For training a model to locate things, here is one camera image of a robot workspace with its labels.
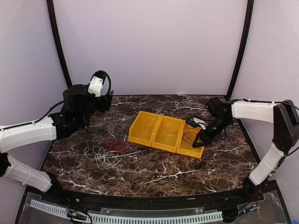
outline yellow container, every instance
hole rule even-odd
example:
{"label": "yellow container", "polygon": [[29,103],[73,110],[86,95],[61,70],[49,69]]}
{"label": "yellow container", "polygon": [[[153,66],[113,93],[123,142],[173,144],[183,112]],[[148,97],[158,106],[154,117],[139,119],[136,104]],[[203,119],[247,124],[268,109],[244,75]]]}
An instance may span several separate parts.
{"label": "yellow container", "polygon": [[151,147],[154,129],[161,115],[140,111],[129,130],[129,142]]}
{"label": "yellow container", "polygon": [[151,146],[175,153],[181,139],[180,133],[184,128],[184,120],[161,116],[154,130],[154,138]]}
{"label": "yellow container", "polygon": [[188,155],[200,159],[205,147],[193,148],[192,144],[197,133],[201,130],[200,127],[193,128],[184,123],[184,128],[180,133],[180,141],[178,143],[177,154]]}

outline coiled white cable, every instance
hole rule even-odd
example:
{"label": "coiled white cable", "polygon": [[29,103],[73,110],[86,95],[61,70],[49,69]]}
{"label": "coiled white cable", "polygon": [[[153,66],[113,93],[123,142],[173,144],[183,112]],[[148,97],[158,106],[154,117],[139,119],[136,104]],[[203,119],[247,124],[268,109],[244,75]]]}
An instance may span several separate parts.
{"label": "coiled white cable", "polygon": [[86,147],[84,149],[84,155],[86,158],[88,158],[91,161],[95,160],[97,163],[97,166],[100,170],[111,169],[111,168],[115,167],[117,164],[119,164],[120,161],[122,160],[122,157],[115,155],[115,153],[119,153],[119,152],[114,151],[114,150],[107,152],[107,150],[104,147],[99,147],[99,146],[94,146],[92,148],[94,157],[90,158],[87,155],[87,153],[90,150],[91,149],[89,147]]}

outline black pole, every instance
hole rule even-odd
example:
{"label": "black pole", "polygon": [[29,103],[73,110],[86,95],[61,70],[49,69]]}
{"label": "black pole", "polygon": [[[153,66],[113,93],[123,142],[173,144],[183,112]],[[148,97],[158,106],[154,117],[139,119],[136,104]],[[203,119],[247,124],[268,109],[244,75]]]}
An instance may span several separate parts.
{"label": "black pole", "polygon": [[246,42],[247,42],[247,38],[248,38],[249,28],[250,28],[253,3],[254,3],[254,0],[248,0],[248,2],[247,2],[247,9],[246,9],[245,22],[244,22],[244,27],[243,27],[243,32],[242,32],[241,43],[240,43],[240,47],[239,47],[237,60],[235,62],[234,72],[233,72],[233,75],[232,75],[232,78],[230,80],[230,84],[228,87],[228,92],[225,96],[226,100],[230,100],[230,98],[232,97],[232,94],[233,94],[233,91],[235,88],[235,83],[237,82],[237,78],[239,75],[239,71],[240,71],[240,67],[242,64],[242,59],[243,59],[244,51],[245,51],[245,47],[246,47]]}
{"label": "black pole", "polygon": [[58,58],[60,61],[61,69],[64,74],[64,79],[67,84],[67,87],[70,87],[70,86],[72,86],[71,77],[70,77],[69,71],[67,69],[64,52],[62,50],[62,45],[61,45],[57,22],[56,22],[56,17],[55,17],[53,0],[47,0],[47,5],[48,5],[48,13],[49,13],[49,18],[50,18],[52,33],[53,33],[54,42],[55,42]]}

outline marble tabletop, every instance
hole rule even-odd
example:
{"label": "marble tabletop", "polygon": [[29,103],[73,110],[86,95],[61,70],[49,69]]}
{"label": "marble tabletop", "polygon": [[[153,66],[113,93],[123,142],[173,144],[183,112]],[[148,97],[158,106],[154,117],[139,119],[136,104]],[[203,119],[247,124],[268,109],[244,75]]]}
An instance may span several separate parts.
{"label": "marble tabletop", "polygon": [[[236,120],[227,128],[227,138],[216,137],[201,159],[128,142],[139,111],[209,118],[204,105],[210,97],[115,96],[110,111],[93,115],[89,132],[79,130],[52,144],[43,171],[57,175],[64,189],[111,196],[186,196],[240,188],[256,160]],[[118,155],[115,167],[100,170],[84,150],[105,146],[104,141],[123,142],[126,152]]]}

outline white wall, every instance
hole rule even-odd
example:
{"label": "white wall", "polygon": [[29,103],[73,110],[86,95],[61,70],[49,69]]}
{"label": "white wall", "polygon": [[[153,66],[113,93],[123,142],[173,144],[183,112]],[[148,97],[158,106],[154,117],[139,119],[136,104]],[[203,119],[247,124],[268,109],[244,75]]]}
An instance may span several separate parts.
{"label": "white wall", "polygon": [[246,0],[56,0],[75,84],[107,71],[115,94],[226,94]]}
{"label": "white wall", "polygon": [[[291,99],[299,105],[299,1],[255,1],[248,43],[233,98]],[[273,126],[245,121],[260,154],[273,138]],[[299,220],[299,152],[274,178],[292,219]]]}
{"label": "white wall", "polygon": [[[37,119],[66,88],[46,1],[0,1],[0,21],[0,125]],[[39,169],[48,147],[41,142],[9,153]],[[14,223],[24,190],[0,178],[0,224]]]}

